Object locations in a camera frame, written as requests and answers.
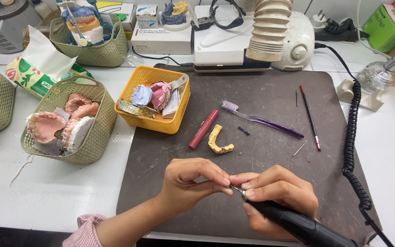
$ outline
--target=glass bottle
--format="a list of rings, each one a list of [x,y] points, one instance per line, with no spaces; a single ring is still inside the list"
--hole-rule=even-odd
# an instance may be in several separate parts
[[[387,90],[395,85],[395,55],[386,62],[372,62],[356,76],[361,87],[369,92]]]

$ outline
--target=green box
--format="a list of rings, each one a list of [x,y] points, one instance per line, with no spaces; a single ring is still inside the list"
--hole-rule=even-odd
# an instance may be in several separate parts
[[[395,9],[392,5],[383,4],[362,27],[370,35],[368,42],[371,48],[383,53],[395,47]]]

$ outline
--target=hand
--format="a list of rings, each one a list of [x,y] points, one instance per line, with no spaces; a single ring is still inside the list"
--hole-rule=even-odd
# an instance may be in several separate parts
[[[261,174],[248,172],[230,176],[230,181],[234,185],[241,184],[242,189],[246,190],[246,198],[250,201],[274,200],[312,219],[315,218],[318,199],[312,185],[279,165],[272,166]],[[249,226],[254,231],[274,238],[294,238],[252,205],[243,203],[243,208],[248,215]]]
[[[198,177],[208,179],[205,182],[193,181]],[[164,184],[155,197],[157,207],[163,207],[170,216],[176,216],[193,208],[199,200],[216,192],[229,196],[233,190],[228,188],[229,175],[211,160],[173,159],[165,169]]]

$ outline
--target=purple toothbrush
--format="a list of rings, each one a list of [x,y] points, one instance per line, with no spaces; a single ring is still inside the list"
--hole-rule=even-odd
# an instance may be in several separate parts
[[[239,116],[243,117],[243,118],[246,119],[246,120],[250,120],[250,121],[254,121],[254,122],[259,122],[259,123],[262,123],[262,124],[266,124],[266,125],[268,125],[268,126],[271,126],[271,127],[276,128],[276,129],[279,129],[279,130],[281,130],[281,131],[283,131],[283,132],[286,132],[286,133],[288,133],[288,134],[291,134],[291,135],[293,135],[294,137],[304,138],[304,135],[303,135],[303,134],[298,133],[298,132],[296,132],[296,131],[294,131],[294,130],[292,130],[292,129],[286,127],[286,126],[282,126],[281,124],[277,124],[277,123],[268,121],[268,120],[266,120],[266,119],[262,119],[262,118],[260,118],[260,117],[258,117],[258,116],[256,116],[256,115],[244,115],[244,114],[242,114],[242,113],[240,113],[240,112],[237,111],[237,109],[239,109],[239,106],[238,106],[238,105],[233,104],[233,103],[231,103],[231,102],[229,102],[229,101],[226,101],[226,100],[222,101],[222,108],[225,109],[225,110],[227,110],[227,111],[229,111],[230,113],[239,115]]]

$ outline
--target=red lipstick tube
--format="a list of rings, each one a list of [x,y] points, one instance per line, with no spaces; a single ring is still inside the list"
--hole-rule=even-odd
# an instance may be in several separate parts
[[[210,112],[210,114],[207,116],[207,119],[205,119],[193,139],[191,139],[191,142],[188,144],[191,149],[196,149],[210,126],[213,124],[214,120],[217,118],[217,115],[219,115],[219,111],[216,109],[213,109]]]

